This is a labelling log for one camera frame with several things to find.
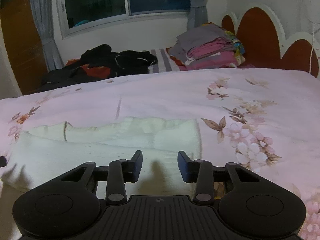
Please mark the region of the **striped bed sheet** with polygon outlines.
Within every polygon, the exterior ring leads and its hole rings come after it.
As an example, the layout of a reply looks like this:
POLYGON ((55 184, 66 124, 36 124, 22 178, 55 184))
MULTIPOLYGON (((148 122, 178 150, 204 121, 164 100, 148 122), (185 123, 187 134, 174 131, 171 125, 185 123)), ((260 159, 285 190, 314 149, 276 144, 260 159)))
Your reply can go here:
POLYGON ((150 54, 157 57, 157 63, 149 67, 149 73, 164 73, 164 72, 180 72, 185 71, 185 68, 178 66, 174 60, 172 60, 165 49, 151 49, 150 54))

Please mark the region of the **pink floral bed quilt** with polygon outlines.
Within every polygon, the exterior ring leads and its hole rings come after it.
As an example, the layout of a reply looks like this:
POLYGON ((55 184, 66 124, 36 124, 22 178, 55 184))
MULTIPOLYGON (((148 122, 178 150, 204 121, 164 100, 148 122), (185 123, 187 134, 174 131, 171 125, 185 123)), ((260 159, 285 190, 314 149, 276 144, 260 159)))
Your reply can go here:
MULTIPOLYGON (((197 121, 199 159, 233 162, 306 205, 302 239, 319 239, 319 80, 306 72, 217 69, 116 77, 1 100, 1 156, 23 131, 63 122, 101 127, 126 118, 197 121)), ((1 239, 18 239, 11 210, 25 191, 2 180, 1 239)))

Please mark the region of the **grey left curtain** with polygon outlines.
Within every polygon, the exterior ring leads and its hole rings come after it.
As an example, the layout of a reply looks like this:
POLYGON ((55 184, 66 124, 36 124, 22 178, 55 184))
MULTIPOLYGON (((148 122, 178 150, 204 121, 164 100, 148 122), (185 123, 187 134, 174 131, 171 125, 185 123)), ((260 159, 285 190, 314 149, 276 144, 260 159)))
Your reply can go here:
POLYGON ((35 27, 42 43, 49 71, 63 68, 63 61, 54 40, 52 0, 29 0, 35 27))

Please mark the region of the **stack of folded clothes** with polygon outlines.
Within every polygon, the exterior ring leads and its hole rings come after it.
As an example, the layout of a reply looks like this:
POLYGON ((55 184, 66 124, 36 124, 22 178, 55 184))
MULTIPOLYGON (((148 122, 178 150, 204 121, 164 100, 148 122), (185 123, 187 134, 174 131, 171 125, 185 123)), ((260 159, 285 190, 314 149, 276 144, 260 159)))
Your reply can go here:
POLYGON ((245 62, 240 40, 214 23, 206 23, 176 37, 167 49, 169 57, 183 70, 238 68, 245 62))

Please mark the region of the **grey right curtain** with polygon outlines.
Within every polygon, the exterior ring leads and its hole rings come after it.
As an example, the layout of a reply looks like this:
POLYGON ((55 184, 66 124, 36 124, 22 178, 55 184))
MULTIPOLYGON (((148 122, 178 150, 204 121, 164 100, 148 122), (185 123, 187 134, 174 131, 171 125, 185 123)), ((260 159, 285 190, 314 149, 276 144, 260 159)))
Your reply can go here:
POLYGON ((208 22, 207 1, 208 0, 189 0, 190 11, 187 22, 187 30, 199 27, 208 22))

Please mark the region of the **white knitted small garment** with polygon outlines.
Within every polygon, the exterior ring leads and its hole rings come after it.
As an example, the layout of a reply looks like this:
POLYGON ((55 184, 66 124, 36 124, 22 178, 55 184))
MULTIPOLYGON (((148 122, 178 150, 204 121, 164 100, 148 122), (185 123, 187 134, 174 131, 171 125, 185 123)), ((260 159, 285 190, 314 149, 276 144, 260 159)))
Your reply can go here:
POLYGON ((177 166, 178 152, 201 156, 197 121, 126 118, 101 127, 73 127, 68 122, 23 131, 13 145, 2 176, 12 187, 33 189, 85 162, 98 166, 143 154, 137 183, 128 194, 190 194, 177 166))

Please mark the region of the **pile of black clothes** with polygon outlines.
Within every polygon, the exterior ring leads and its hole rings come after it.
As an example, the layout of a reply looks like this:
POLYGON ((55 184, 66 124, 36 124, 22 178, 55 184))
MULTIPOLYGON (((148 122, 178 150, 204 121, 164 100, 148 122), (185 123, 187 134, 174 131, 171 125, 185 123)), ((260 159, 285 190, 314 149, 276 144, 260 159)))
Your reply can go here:
POLYGON ((50 71, 42 80, 42 88, 51 90, 79 83, 95 82, 128 75, 148 74, 149 67, 158 63, 149 51, 112 51, 108 44, 85 51, 80 59, 61 69, 50 71))

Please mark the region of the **brown wooden door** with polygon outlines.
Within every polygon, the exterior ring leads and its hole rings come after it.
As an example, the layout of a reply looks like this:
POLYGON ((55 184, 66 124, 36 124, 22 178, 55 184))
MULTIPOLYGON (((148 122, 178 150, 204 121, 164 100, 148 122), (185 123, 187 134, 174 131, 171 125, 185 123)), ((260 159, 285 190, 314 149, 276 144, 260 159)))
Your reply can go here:
POLYGON ((8 59, 23 95, 35 93, 48 73, 29 0, 10 0, 1 7, 1 26, 8 59))

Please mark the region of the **grey curtain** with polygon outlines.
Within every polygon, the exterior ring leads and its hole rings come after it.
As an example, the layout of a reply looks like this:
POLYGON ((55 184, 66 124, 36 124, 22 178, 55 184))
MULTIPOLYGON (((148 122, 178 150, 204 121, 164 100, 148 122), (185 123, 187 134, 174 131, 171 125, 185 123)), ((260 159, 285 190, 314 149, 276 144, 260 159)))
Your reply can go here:
POLYGON ((189 0, 190 11, 187 22, 187 30, 199 27, 208 22, 207 1, 208 0, 189 0))
POLYGON ((63 68, 63 61, 54 40, 52 0, 29 0, 35 27, 42 43, 49 71, 63 68))

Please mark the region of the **red white scalloped headboard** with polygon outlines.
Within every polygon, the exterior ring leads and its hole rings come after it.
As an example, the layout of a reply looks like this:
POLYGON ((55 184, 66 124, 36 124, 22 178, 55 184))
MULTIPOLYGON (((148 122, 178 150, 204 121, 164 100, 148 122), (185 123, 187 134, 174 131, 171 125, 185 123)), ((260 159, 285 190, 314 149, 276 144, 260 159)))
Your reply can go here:
POLYGON ((286 37, 278 16, 268 6, 250 4, 240 17, 228 12, 221 27, 242 42, 242 68, 300 70, 319 78, 319 42, 304 31, 286 37))

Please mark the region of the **window with white frame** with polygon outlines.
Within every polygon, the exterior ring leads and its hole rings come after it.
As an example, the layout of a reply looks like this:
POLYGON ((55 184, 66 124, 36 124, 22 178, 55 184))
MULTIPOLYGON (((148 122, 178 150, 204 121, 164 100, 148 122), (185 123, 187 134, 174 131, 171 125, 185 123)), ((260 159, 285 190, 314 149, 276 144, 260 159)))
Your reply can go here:
POLYGON ((56 0, 63 37, 104 24, 153 16, 183 15, 189 0, 56 0))

